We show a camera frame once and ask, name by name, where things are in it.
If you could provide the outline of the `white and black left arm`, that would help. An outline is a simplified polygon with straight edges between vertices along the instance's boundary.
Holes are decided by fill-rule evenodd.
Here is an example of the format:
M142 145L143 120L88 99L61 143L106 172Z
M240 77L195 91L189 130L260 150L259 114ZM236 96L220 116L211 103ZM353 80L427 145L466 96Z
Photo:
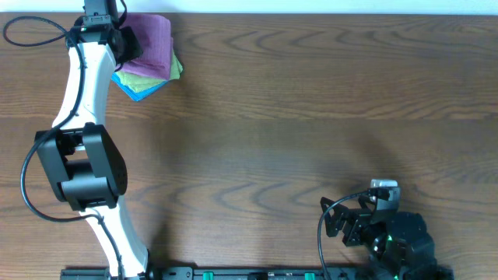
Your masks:
M73 27L65 96L49 131L35 136L55 197L86 220L107 256L105 279L147 279L149 252L129 218L125 160L105 128L107 94L117 66L142 49L132 28Z

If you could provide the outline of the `purple microfiber cloth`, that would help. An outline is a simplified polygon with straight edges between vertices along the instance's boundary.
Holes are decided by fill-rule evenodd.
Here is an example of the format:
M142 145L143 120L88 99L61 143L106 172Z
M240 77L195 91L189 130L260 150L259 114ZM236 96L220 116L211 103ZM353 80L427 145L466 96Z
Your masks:
M170 21L159 15L129 13L124 27L130 26L143 53L125 62L123 72L154 79L168 80L173 39Z

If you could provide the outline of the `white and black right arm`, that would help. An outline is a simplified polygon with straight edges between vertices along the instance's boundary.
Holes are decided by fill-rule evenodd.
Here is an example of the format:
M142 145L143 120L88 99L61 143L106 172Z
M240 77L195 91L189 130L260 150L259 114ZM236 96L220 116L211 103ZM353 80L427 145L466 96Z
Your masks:
M454 272L437 263L435 243L418 213L398 210L401 188L395 182L369 187L333 201L321 198L317 248L324 277L329 279L321 231L343 232L347 247L365 246L373 262L393 279L453 279Z

